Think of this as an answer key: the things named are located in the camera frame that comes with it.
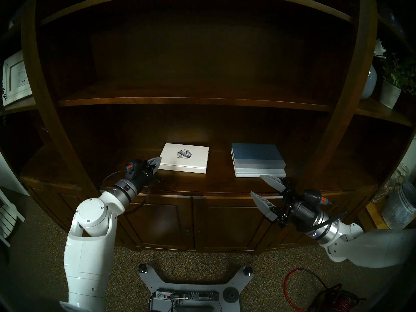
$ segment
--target picture frame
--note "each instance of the picture frame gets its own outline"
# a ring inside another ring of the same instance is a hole
[[[4,88],[3,106],[32,95],[21,50],[4,61],[2,80]]]

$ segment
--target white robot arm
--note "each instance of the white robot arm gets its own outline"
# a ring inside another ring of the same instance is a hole
[[[155,180],[161,158],[133,161],[126,167],[124,179],[119,180],[99,198],[80,203],[64,254],[68,281],[68,303],[60,302],[65,311],[105,311],[104,290],[113,264],[117,216],[142,190]],[[85,230],[91,237],[83,237]]]
[[[328,199],[317,190],[307,189],[297,195],[278,178],[260,176],[283,195],[284,205],[274,206],[252,192],[256,206],[272,223],[284,228],[293,223],[298,231],[315,239],[334,262],[349,259],[364,267],[386,267],[404,263],[416,241],[416,230],[372,230],[364,233],[360,226],[340,221],[346,212],[330,218],[320,209]]]

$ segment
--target red cable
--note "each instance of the red cable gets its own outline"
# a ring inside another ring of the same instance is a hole
[[[294,308],[296,311],[299,311],[299,312],[307,312],[307,311],[305,311],[305,310],[301,310],[301,309],[299,309],[299,308],[297,308],[296,306],[294,306],[293,304],[292,304],[292,302],[289,300],[289,297],[287,296],[287,293],[286,293],[286,282],[287,282],[287,280],[288,280],[288,278],[289,278],[289,276],[290,275],[292,275],[294,272],[296,272],[297,270],[301,270],[302,268],[295,268],[293,271],[291,271],[287,276],[286,276],[286,279],[285,279],[285,282],[283,283],[283,292],[285,293],[285,297],[286,297],[286,300],[287,300],[287,302],[290,304],[290,306],[292,307],[292,308]]]
[[[323,302],[323,305],[321,307],[324,308],[324,310],[326,311],[327,309],[331,309],[333,311],[339,311],[339,312],[349,312],[352,307],[356,306],[358,304],[358,302],[360,300],[364,300],[364,299],[359,299],[358,297],[355,299],[357,302],[354,302],[354,300],[351,298],[351,295],[353,295],[352,293],[349,293],[348,291],[344,291],[342,290],[342,284],[338,284],[335,285],[331,288],[328,288],[325,283],[319,278],[318,275],[316,275],[314,272],[307,270],[305,268],[295,268],[294,270],[290,271],[290,273],[286,276],[285,278],[285,282],[283,283],[283,292],[285,294],[286,300],[287,302],[290,304],[290,306],[292,308],[294,308],[296,311],[298,312],[307,312],[305,310],[301,310],[298,307],[294,306],[294,304],[292,304],[292,302],[290,301],[289,297],[287,296],[286,293],[286,283],[287,280],[289,279],[289,277],[296,271],[298,270],[304,270],[312,275],[314,275],[320,282],[321,284],[325,287],[326,290],[322,291],[319,295],[321,295],[322,293],[328,292],[329,295],[327,297],[325,297],[325,301]]]

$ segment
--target cabinet door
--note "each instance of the cabinet door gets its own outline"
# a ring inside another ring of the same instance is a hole
[[[368,202],[376,189],[377,186],[368,186],[353,190],[323,192],[322,195],[329,199],[331,205],[321,206],[321,209],[329,216],[334,216],[347,209],[348,213],[342,221],[350,224],[357,216],[357,212]],[[293,225],[290,224],[286,228],[281,229],[277,224],[274,224],[267,231],[255,253],[259,254],[263,251],[312,244],[316,244],[316,242],[304,233],[296,231]]]
[[[22,177],[21,181],[48,216],[69,232],[75,210],[86,198],[81,188],[72,184],[49,183],[26,177]],[[134,248],[132,240],[120,223],[117,225],[116,243]]]
[[[193,197],[193,207],[198,251],[253,251],[270,227],[251,197]]]
[[[194,250],[191,197],[152,195],[137,211],[144,200],[139,195],[119,216],[121,224],[139,247]]]

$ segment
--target carpet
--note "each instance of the carpet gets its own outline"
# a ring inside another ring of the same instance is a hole
[[[63,267],[66,233],[32,198],[2,188],[26,218],[9,239],[9,270],[15,281],[32,297],[67,301],[68,288]],[[400,270],[399,266],[370,269],[346,260],[332,262],[318,245],[290,248],[253,256],[232,253],[184,253],[162,250],[131,251],[115,247],[114,263],[106,288],[108,312],[146,312],[150,292],[137,267],[153,266],[166,282],[225,283],[242,266],[251,266],[252,281],[241,293],[241,311],[294,311],[287,303],[282,284],[294,268],[314,271],[328,285],[342,283],[359,297],[371,298]],[[296,272],[287,284],[292,302],[307,309],[322,285],[305,272]],[[353,311],[364,310],[356,307]]]

